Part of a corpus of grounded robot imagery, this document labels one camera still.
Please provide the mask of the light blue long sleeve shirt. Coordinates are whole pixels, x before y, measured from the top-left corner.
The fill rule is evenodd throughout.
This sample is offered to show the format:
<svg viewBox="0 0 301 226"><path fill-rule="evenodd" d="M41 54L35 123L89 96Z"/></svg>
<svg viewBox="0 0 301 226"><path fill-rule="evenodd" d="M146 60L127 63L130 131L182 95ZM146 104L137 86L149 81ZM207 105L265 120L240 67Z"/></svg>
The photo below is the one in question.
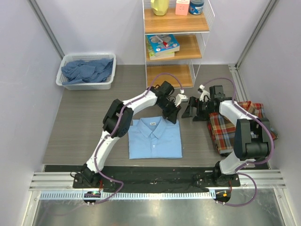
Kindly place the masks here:
<svg viewBox="0 0 301 226"><path fill-rule="evenodd" d="M128 130L129 159L180 159L182 143L179 121L162 116L133 120Z"/></svg>

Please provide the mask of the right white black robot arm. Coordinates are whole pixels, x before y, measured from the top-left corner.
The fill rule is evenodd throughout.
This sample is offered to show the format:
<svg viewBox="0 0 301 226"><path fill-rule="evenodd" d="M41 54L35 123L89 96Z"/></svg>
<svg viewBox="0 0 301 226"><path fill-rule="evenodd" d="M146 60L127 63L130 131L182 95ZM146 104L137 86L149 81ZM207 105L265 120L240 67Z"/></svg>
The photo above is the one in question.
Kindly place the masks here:
<svg viewBox="0 0 301 226"><path fill-rule="evenodd" d="M235 135L232 153L217 162L211 174L198 174L197 178L207 179L216 186L227 186L238 178L238 170L247 164L264 161L274 149L270 123L266 118L260 119L247 112L237 101L227 97L221 85L211 86L209 91L200 85L198 91L200 97L189 98L182 118L207 121L211 113L218 113L235 126Z"/></svg>

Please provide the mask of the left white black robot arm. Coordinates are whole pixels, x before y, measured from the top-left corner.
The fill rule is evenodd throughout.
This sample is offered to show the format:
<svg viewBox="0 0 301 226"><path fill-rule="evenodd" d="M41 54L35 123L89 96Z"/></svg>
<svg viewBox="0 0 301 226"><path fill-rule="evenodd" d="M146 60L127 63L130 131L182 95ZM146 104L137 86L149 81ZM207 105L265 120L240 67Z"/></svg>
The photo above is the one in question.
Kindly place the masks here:
<svg viewBox="0 0 301 226"><path fill-rule="evenodd" d="M116 142L129 130L133 116L154 105L162 109L163 118L175 124L180 104L188 98L181 89L175 100L170 100L174 87L167 81L161 85L151 86L140 95L125 101L115 99L109 107L104 119L100 140L91 157L76 174L74 181L83 187L97 187L101 180L100 171Z"/></svg>

